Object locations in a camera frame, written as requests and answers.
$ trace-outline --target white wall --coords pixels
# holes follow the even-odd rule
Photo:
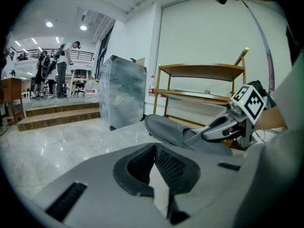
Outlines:
[[[31,83],[31,80],[22,80],[21,81],[21,90],[27,90],[27,89],[30,89],[30,83]]]
[[[285,36],[286,21],[274,11],[246,2],[267,37],[275,73],[281,82],[291,63]],[[158,64],[234,64],[244,47],[247,83],[260,80],[268,89],[268,63],[258,28],[241,1],[228,0],[223,6],[214,0],[190,0],[163,9]],[[161,76],[160,88],[167,87],[167,76]],[[236,79],[240,88],[242,77]],[[210,79],[174,78],[171,87],[185,91],[231,96],[232,84]]]
[[[285,19],[264,6],[247,4],[259,20],[270,45],[277,87],[291,69]],[[149,83],[158,64],[234,64],[244,47],[249,47],[245,57],[247,83],[259,79],[268,89],[264,45],[255,22],[241,1],[228,0],[225,5],[220,5],[213,0],[189,0],[164,8],[163,16],[160,6],[154,3],[127,23],[115,23],[105,59],[111,55],[125,59],[144,57]],[[236,89],[241,84],[242,77],[239,77]],[[196,92],[209,89],[212,94],[227,96],[232,88],[229,82],[193,78],[174,78],[171,86]],[[166,87],[166,75],[162,74],[160,88]],[[146,94],[145,114],[152,113],[153,103],[154,97]],[[159,97],[157,114],[163,114],[164,105],[165,99]],[[219,106],[170,100],[168,113],[207,124],[222,110]]]
[[[105,60],[111,55],[130,60],[148,57],[152,32],[152,6],[123,24],[115,22]]]

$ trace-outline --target backpack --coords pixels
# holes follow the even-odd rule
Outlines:
[[[58,59],[60,56],[64,56],[65,52],[62,51],[63,48],[65,47],[66,44],[62,44],[59,49],[57,50],[57,52],[54,55],[54,58]]]
[[[62,51],[64,47],[65,47],[65,44],[62,44],[59,47],[59,49],[57,50],[57,52],[55,53],[54,58],[52,60],[52,63],[51,63],[51,65],[49,67],[49,70],[48,70],[49,72],[52,72],[56,68],[56,63],[57,63],[58,58],[60,56],[64,56],[64,51]]]
[[[41,65],[43,67],[49,68],[50,62],[51,62],[51,60],[50,60],[49,56],[44,55],[44,58],[41,60]]]

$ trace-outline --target wooden steps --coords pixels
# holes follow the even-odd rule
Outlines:
[[[61,104],[61,105],[48,105],[41,107],[34,107],[25,111],[26,116],[37,116],[49,113],[67,112],[75,110],[83,110],[89,108],[98,108],[99,103],[74,103],[74,104]]]
[[[19,131],[99,118],[100,113],[98,103],[83,103],[32,108],[26,116],[17,123]]]

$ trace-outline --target human arm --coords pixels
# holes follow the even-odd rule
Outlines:
[[[68,63],[69,63],[69,64],[72,63],[71,54],[70,54],[70,50],[69,50],[69,49],[66,50],[66,57],[67,57],[67,59],[68,59]]]
[[[280,110],[277,106],[265,110],[260,115],[259,119],[255,125],[256,130],[265,130],[265,129],[272,129],[272,128],[279,128],[285,127],[285,121],[283,116],[280,113]]]
[[[37,61],[37,67],[36,67],[37,69],[39,69],[39,65],[40,65],[41,61],[42,61],[42,56],[40,56],[39,59],[38,59],[38,61]]]
[[[303,76],[304,51],[302,50],[290,73],[272,94],[288,130],[299,129],[304,126]]]

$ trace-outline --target glass railing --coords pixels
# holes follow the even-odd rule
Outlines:
[[[47,51],[47,54],[50,56],[50,58],[53,58],[54,55],[56,54],[58,48],[57,49],[43,49],[43,50]],[[42,52],[39,49],[28,50],[25,54],[27,59],[24,59],[24,56],[23,56],[24,51],[15,52],[14,50],[11,49],[10,56],[14,62],[18,62],[18,61],[23,61],[23,60],[28,60],[28,59],[38,59],[40,57],[41,53]],[[85,61],[92,61],[93,56],[94,56],[94,53],[91,53],[91,52],[71,50],[71,59],[72,60],[80,59],[80,60],[85,60]]]

